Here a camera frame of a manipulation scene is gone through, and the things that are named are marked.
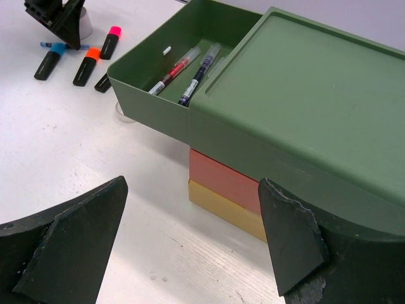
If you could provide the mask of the green cap black marker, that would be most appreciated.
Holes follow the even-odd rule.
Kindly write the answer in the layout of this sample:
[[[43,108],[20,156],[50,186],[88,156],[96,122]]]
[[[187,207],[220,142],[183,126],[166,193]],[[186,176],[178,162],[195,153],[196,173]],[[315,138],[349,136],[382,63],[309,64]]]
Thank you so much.
[[[105,73],[101,79],[95,84],[94,89],[97,92],[105,93],[111,88],[111,82],[107,73]]]

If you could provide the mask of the green drawer box shell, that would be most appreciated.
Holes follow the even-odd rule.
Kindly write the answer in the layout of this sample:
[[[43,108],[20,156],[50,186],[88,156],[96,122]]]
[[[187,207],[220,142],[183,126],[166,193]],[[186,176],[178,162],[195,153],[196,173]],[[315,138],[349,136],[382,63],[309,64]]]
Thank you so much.
[[[404,233],[404,53],[270,8],[192,98],[200,153]]]

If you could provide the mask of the yellow drawer box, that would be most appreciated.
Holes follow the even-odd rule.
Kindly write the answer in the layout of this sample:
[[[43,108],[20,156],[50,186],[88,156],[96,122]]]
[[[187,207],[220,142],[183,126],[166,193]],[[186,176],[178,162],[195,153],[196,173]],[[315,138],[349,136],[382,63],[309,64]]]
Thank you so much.
[[[193,180],[189,181],[188,188],[189,200],[193,204],[267,243],[265,228],[260,215],[243,208]]]

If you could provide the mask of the blue pen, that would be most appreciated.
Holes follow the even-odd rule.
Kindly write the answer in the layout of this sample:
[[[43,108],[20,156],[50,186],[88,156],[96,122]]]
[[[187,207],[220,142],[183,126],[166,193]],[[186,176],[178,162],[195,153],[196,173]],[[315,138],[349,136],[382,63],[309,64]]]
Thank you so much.
[[[62,42],[40,42],[40,46],[42,48],[65,48],[65,49],[72,49],[71,46],[69,46],[68,44],[62,43]],[[90,49],[92,46],[88,45],[88,44],[82,44],[79,48],[79,50],[88,50]]]

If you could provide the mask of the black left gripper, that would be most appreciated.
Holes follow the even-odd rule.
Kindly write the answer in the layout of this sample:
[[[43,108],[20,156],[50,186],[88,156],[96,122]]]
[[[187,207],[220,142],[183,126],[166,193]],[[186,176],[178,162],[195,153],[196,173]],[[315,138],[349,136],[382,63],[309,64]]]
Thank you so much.
[[[25,0],[25,12],[54,33],[72,49],[80,48],[80,15],[84,0]]]

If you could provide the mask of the small clear tape roll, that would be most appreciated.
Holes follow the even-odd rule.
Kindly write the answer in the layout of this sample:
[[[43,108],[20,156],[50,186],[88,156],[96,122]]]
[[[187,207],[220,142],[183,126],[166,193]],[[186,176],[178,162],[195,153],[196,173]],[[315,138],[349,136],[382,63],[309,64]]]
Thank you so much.
[[[133,119],[127,117],[127,116],[124,114],[124,112],[123,112],[123,110],[122,110],[122,108],[121,108],[119,102],[116,102],[116,104],[115,104],[115,111],[116,111],[117,119],[119,119],[119,121],[121,121],[121,122],[123,122],[123,123],[125,123],[125,124],[132,124],[132,123],[135,123],[135,120],[133,120]]]

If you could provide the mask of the orange cap black marker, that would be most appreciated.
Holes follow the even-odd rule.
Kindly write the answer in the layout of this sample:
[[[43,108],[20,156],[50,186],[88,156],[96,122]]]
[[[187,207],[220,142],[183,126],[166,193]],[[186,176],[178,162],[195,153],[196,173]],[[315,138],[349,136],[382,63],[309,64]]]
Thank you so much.
[[[88,50],[73,79],[74,86],[84,87],[87,84],[87,81],[97,65],[100,52],[101,50],[97,47],[92,47]]]

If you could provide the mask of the purple tip pen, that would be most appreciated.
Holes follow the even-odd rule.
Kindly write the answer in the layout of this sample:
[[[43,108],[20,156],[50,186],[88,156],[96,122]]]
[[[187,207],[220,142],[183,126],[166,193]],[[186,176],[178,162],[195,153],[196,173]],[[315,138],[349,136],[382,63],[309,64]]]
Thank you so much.
[[[205,76],[206,72],[209,70],[210,66],[216,59],[218,53],[221,51],[221,44],[216,42],[208,49],[207,53],[204,55],[204,58],[200,62],[200,67],[196,74],[193,76],[190,84],[180,97],[178,104],[182,106],[188,106],[190,98],[192,97],[194,91],[197,89],[201,80]]]

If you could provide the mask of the pink cap black marker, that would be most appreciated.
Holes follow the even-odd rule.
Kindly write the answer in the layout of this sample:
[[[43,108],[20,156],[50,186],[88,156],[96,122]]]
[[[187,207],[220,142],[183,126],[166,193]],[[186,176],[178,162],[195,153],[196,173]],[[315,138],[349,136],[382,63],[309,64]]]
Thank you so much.
[[[112,26],[104,40],[99,58],[102,60],[110,60],[117,44],[122,35],[122,28],[119,26]]]

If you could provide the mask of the salmon drawer box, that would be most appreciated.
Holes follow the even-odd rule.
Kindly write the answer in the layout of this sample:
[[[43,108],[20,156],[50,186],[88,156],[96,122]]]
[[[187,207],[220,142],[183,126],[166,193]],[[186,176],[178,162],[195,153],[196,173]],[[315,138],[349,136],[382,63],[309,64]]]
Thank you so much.
[[[189,177],[233,203],[260,214],[258,181],[194,150],[189,150]]]

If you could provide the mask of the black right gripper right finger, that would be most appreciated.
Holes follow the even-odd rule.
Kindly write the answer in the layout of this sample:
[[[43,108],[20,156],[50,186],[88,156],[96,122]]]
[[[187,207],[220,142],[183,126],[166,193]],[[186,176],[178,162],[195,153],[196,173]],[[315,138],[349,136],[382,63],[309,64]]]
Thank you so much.
[[[258,194],[278,294],[287,303],[404,302],[404,236],[340,218],[269,179]]]

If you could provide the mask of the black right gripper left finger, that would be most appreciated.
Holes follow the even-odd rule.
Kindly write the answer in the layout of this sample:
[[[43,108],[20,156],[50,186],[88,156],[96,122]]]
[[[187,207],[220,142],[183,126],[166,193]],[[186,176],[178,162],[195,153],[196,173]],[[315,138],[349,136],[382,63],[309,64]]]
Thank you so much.
[[[118,176],[1,224],[1,303],[95,303],[127,195]]]

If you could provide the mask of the red tip pen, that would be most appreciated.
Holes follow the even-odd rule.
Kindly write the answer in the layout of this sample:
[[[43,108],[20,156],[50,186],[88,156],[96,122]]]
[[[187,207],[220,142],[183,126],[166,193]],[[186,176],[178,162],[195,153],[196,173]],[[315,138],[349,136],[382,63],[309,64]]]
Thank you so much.
[[[173,66],[173,68],[149,91],[149,94],[158,95],[166,86],[168,86],[177,75],[182,72],[190,63],[192,63],[201,53],[200,47],[191,48],[185,53]]]

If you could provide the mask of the large clear tape roll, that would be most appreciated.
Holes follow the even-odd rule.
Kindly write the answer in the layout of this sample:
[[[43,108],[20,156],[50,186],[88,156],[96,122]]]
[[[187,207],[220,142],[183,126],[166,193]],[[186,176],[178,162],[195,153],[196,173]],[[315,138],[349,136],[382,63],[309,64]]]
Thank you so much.
[[[80,40],[88,38],[93,32],[93,27],[89,18],[89,14],[85,7],[82,7],[79,19],[79,37]]]

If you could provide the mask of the green drawer tray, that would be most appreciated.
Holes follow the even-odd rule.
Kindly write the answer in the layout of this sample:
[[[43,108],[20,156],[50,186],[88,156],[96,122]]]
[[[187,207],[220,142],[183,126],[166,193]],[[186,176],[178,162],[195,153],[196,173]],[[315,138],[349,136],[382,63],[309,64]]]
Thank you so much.
[[[126,117],[183,143],[189,142],[189,109],[178,103],[211,46],[221,48],[207,81],[261,18],[217,1],[190,1],[108,68]]]

